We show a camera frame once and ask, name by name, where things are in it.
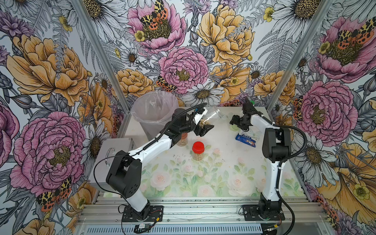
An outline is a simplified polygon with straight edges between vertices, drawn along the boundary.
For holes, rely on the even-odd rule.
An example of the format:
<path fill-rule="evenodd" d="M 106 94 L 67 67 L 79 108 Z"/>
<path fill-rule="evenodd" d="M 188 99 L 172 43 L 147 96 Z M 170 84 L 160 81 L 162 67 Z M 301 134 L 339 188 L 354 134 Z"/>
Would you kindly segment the brown lid peanut jar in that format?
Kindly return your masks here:
<path fill-rule="evenodd" d="M 188 144 L 188 133 L 183 133 L 181 140 L 177 143 L 178 146 L 186 146 Z"/>

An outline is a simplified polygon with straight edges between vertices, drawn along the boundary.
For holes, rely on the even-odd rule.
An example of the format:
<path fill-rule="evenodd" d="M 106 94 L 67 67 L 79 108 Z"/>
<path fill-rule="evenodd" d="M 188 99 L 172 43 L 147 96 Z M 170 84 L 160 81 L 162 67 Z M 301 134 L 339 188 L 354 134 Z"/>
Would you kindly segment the mesh bin with pink bag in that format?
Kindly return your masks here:
<path fill-rule="evenodd" d="M 154 91 L 138 98 L 131 108 L 131 113 L 150 141 L 171 121 L 178 108 L 176 96 L 164 91 Z"/>

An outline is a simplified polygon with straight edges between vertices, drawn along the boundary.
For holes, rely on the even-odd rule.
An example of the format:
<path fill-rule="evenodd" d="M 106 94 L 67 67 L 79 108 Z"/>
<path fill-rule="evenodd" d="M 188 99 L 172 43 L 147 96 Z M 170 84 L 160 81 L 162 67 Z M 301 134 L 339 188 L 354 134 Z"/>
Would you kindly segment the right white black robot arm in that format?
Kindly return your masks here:
<path fill-rule="evenodd" d="M 268 160 L 265 184 L 258 205 L 243 207 L 245 219 L 285 220 L 280 179 L 285 162 L 291 156 L 290 130 L 278 127 L 249 100 L 243 104 L 242 113 L 243 116 L 234 115 L 230 121 L 231 125 L 236 125 L 241 130 L 236 140 L 255 147 L 256 141 L 251 137 L 250 128 L 256 127 L 263 134 L 261 150 L 264 158 Z"/>

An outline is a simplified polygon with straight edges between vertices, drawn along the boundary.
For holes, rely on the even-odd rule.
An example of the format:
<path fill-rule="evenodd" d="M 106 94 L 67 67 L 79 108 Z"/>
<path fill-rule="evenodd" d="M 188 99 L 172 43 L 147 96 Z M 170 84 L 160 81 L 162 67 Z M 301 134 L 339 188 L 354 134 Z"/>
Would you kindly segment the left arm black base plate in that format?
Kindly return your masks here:
<path fill-rule="evenodd" d="M 130 206 L 124 208 L 122 222 L 161 222 L 163 220 L 164 206 L 149 205 L 141 212 L 137 212 Z"/>

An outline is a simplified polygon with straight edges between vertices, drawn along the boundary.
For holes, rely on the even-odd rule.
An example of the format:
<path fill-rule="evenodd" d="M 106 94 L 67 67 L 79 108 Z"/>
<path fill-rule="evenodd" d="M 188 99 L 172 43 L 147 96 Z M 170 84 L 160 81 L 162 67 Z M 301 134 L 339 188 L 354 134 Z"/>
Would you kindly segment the green lid peanut jar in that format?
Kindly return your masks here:
<path fill-rule="evenodd" d="M 220 119 L 222 119 L 223 114 L 216 106 L 208 107 L 207 113 L 200 120 L 200 127 L 205 125 L 215 125 Z"/>

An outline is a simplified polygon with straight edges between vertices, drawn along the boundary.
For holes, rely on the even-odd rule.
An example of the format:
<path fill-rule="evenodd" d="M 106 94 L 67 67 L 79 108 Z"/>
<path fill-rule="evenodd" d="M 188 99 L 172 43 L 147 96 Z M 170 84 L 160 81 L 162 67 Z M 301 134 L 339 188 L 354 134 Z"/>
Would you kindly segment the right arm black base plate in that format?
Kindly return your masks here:
<path fill-rule="evenodd" d="M 262 212 L 256 204 L 242 205 L 241 212 L 245 221 L 283 221 L 286 219 L 283 211 L 266 210 Z"/>

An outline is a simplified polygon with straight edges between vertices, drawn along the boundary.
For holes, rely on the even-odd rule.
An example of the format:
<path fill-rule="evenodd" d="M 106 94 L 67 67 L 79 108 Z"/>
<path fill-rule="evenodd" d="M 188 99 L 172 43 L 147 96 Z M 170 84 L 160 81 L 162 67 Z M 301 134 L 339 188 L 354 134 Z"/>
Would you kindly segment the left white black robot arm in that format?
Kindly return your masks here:
<path fill-rule="evenodd" d="M 120 194 L 138 221 L 145 221 L 150 214 L 150 201 L 139 189 L 143 165 L 149 163 L 159 154 L 169 150 L 181 141 L 183 134 L 194 132 L 204 136 L 214 128 L 210 124 L 200 124 L 207 114 L 207 103 L 188 109 L 178 108 L 162 131 L 143 146 L 130 152 L 119 151 L 106 177 L 106 183 Z"/>

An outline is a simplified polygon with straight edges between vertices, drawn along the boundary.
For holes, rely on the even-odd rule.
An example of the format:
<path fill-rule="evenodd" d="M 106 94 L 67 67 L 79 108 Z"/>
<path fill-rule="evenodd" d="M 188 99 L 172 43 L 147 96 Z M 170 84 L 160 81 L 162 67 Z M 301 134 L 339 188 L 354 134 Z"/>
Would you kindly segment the light green jar lid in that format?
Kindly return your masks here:
<path fill-rule="evenodd" d="M 239 131 L 239 128 L 238 128 L 236 125 L 231 125 L 231 126 L 230 126 L 230 129 L 231 129 L 232 131 Z"/>

